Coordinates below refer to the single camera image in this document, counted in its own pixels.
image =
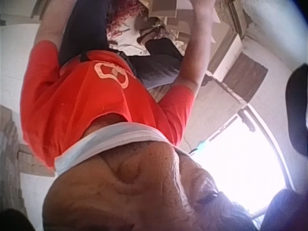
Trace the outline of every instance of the man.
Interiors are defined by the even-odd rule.
[[[127,62],[108,48],[109,2],[53,0],[29,58],[24,139],[58,173],[43,205],[45,230],[255,231],[176,147],[209,63],[215,0],[191,0],[195,22],[183,60],[149,33],[142,43],[151,55],[121,54]],[[175,74],[159,103],[142,85]]]

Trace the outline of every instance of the bright window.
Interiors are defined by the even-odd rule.
[[[250,131],[236,115],[192,158],[214,177],[217,187],[251,215],[265,211],[274,195],[286,188],[278,156],[257,123],[244,111]]]

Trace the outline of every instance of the white collar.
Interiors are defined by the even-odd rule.
[[[67,149],[61,156],[55,158],[54,165],[57,175],[63,174],[96,154],[141,141],[170,143],[159,130],[153,127],[132,122],[117,123],[91,133]],[[174,148],[177,153],[188,155],[176,146]]]

